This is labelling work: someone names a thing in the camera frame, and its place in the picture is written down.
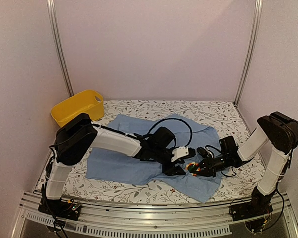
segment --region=pink wall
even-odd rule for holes
[[[49,110],[66,97],[46,1],[0,1],[0,238],[53,142]]]
[[[267,0],[240,109],[251,129],[280,111],[298,120],[298,1]],[[263,151],[268,159],[268,151]],[[282,181],[298,219],[298,148]]]
[[[232,101],[254,0],[56,1],[75,92]]]

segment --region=metal extrusion bar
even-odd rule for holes
[[[254,49],[255,49],[255,43],[256,43],[257,33],[258,33],[259,23],[260,23],[260,17],[261,17],[261,13],[262,13],[262,4],[263,4],[263,0],[256,0],[255,12],[254,12],[254,18],[253,18],[253,26],[252,26],[252,32],[251,32],[251,37],[250,37],[250,41],[249,41],[248,51],[247,51],[246,60],[244,63],[242,77],[240,79],[237,94],[236,94],[235,101],[234,101],[234,104],[237,107],[239,105],[239,102],[240,102],[240,99],[241,99],[241,96],[242,96],[242,93],[243,93],[243,90],[245,87],[246,79],[247,79],[249,68],[250,68],[250,63],[251,63],[252,56],[253,56]]]
[[[290,208],[286,194],[285,212]],[[53,218],[37,211],[41,195],[25,192],[19,209],[19,219],[13,238],[19,238],[26,219],[53,226]],[[84,201],[78,221],[64,220],[64,229],[69,232],[104,238],[193,238],[223,237],[232,234],[230,226],[236,224],[228,212],[232,201],[206,204],[146,205],[114,202]],[[281,210],[281,198],[272,198],[274,214]],[[290,229],[298,231],[296,225]]]
[[[51,29],[52,29],[52,34],[54,38],[55,48],[59,58],[64,83],[65,83],[68,95],[69,97],[71,97],[74,95],[74,92],[69,78],[69,73],[66,68],[65,58],[62,50],[60,33],[59,33],[58,24],[56,20],[54,0],[47,0],[47,7],[48,7],[48,12],[50,17],[50,23],[51,23]]]

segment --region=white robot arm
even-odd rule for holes
[[[116,151],[141,161],[157,161],[162,164],[166,175],[184,175],[177,165],[184,159],[195,156],[195,150],[185,146],[170,147],[176,142],[175,135],[165,127],[151,131],[165,120],[178,120],[188,126],[190,139],[192,129],[187,122],[178,118],[166,118],[156,123],[146,135],[128,134],[92,121],[88,114],[80,114],[56,134],[56,143],[50,146],[53,156],[46,166],[46,183],[42,186],[42,202],[39,211],[67,219],[77,220],[79,210],[69,210],[61,201],[62,189],[72,167],[79,163],[89,147]]]
[[[263,178],[252,192],[252,201],[232,205],[234,220],[247,219],[271,212],[270,200],[277,184],[290,166],[293,149],[298,145],[298,122],[274,112],[257,120],[257,128],[249,139],[238,148],[232,136],[220,140],[219,156],[213,158],[209,149],[199,147],[197,152],[204,158],[188,170],[200,176],[215,176],[217,171],[233,166],[238,168],[250,162],[258,151],[270,141],[272,152]]]

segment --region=yellow plastic bin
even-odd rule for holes
[[[103,96],[93,90],[86,90],[65,99],[51,109],[51,116],[60,127],[81,113],[89,114],[92,120],[101,119],[104,116]]]

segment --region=patterned table surface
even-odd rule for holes
[[[212,126],[220,138],[233,135],[240,145],[249,137],[249,133],[232,102],[202,101],[106,101],[105,116],[100,120],[107,125],[118,114],[125,114],[141,119],[157,120],[170,114],[190,118],[200,124]],[[63,195],[86,200],[104,200],[125,203],[179,204],[197,201],[173,189],[161,181],[152,181],[144,186],[135,186],[111,181],[87,179],[87,158],[91,149],[81,162],[75,165],[63,188]],[[221,184],[212,201],[243,198],[251,195],[264,173],[259,156],[250,163],[235,169],[237,175],[231,178],[222,176]],[[45,182],[45,171],[37,183],[40,191]]]

